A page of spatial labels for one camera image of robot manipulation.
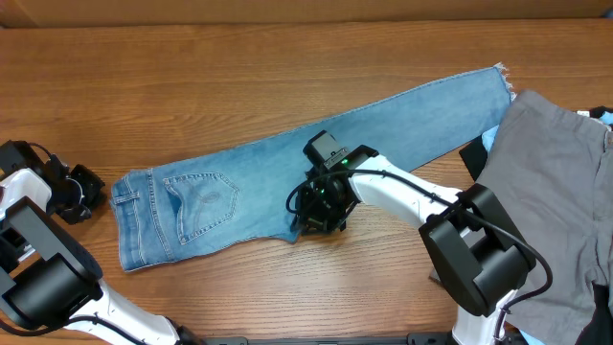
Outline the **grey trousers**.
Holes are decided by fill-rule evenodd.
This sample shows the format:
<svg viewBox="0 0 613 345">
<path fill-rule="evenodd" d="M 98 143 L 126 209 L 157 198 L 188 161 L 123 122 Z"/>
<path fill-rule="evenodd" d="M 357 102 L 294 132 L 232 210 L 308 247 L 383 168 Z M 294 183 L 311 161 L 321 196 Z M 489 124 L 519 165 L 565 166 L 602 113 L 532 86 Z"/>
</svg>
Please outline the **grey trousers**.
<svg viewBox="0 0 613 345">
<path fill-rule="evenodd" d="M 611 127 L 526 90 L 477 181 L 553 274 L 546 292 L 511 307 L 508 322 L 545 344 L 611 343 Z"/>
</svg>

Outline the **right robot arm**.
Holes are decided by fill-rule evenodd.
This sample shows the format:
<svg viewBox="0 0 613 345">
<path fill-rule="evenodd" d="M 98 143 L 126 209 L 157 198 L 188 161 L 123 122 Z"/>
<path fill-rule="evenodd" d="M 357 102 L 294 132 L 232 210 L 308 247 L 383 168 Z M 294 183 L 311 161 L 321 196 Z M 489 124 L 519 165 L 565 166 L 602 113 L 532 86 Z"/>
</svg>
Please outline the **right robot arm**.
<svg viewBox="0 0 613 345">
<path fill-rule="evenodd" d="M 291 228 L 303 235 L 343 230 L 364 203 L 418 228 L 458 319 L 447 344 L 501 344 L 509 303 L 535 267 L 509 214 L 488 188 L 442 187 L 394 166 L 375 149 L 348 150 L 321 131 L 303 149 L 312 167 L 288 196 Z"/>
</svg>

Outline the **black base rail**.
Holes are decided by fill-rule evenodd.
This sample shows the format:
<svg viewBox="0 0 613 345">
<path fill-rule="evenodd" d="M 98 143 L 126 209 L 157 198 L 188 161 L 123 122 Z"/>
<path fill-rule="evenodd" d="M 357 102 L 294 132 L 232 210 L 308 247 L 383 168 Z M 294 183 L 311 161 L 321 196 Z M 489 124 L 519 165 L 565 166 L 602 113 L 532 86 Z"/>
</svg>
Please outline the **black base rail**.
<svg viewBox="0 0 613 345">
<path fill-rule="evenodd" d="M 409 333 L 405 336 L 312 337 L 248 339 L 244 336 L 207 337 L 205 345 L 457 345 L 447 333 Z"/>
</svg>

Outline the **black garment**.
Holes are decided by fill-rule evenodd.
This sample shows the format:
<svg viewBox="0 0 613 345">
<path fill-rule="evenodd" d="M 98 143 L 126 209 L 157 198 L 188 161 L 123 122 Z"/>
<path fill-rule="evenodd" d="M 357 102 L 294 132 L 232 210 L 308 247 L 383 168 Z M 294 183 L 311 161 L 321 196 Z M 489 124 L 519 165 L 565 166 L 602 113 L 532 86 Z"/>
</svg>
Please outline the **black garment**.
<svg viewBox="0 0 613 345">
<path fill-rule="evenodd" d="M 470 141 L 465 147 L 459 150 L 459 154 L 471 178 L 476 181 L 483 171 L 487 159 L 486 150 L 482 137 L 477 137 Z"/>
</svg>

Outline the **light blue denim jeans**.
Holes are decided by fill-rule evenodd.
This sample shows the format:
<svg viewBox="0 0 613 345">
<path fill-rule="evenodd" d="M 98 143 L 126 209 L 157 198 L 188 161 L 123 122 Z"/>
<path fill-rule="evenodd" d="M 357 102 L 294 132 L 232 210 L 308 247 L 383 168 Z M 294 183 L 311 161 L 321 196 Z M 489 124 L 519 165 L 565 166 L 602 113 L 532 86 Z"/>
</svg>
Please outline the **light blue denim jeans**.
<svg viewBox="0 0 613 345">
<path fill-rule="evenodd" d="M 295 242 L 285 202 L 306 178 L 303 149 L 321 131 L 378 150 L 412 171 L 497 126 L 513 94 L 502 64 L 434 80 L 390 98 L 234 149 L 137 170 L 111 189 L 122 268 L 133 271 L 261 238 Z"/>
</svg>

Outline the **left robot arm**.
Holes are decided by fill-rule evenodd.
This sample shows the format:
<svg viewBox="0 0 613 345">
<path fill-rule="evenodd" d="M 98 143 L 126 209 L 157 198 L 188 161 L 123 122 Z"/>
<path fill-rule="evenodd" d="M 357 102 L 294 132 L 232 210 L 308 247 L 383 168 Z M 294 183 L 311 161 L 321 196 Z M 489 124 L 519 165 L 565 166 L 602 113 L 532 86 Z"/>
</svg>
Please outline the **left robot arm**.
<svg viewBox="0 0 613 345">
<path fill-rule="evenodd" d="M 34 337 L 65 329 L 109 344 L 201 343 L 111 288 L 95 258 L 54 221 L 90 219 L 105 200 L 104 183 L 83 165 L 41 159 L 40 149 L 26 141 L 1 146 L 2 330 Z"/>
</svg>

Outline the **light blue garment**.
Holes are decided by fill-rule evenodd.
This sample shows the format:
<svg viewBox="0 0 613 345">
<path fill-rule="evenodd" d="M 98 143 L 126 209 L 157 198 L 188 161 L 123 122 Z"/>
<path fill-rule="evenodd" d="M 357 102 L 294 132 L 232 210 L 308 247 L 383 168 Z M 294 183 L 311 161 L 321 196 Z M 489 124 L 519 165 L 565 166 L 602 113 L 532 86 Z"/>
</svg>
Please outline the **light blue garment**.
<svg viewBox="0 0 613 345">
<path fill-rule="evenodd" d="M 486 152 L 490 152 L 491 151 L 491 149 L 493 147 L 493 144 L 494 144 L 494 141 L 495 141 L 495 138 L 496 138 L 496 135 L 497 135 L 497 132 L 498 132 L 498 128 L 499 128 L 499 126 L 494 126 L 494 127 L 490 128 L 490 129 L 488 129 L 487 131 L 485 131 L 481 135 L 482 145 L 483 145 L 483 147 L 484 147 Z"/>
</svg>

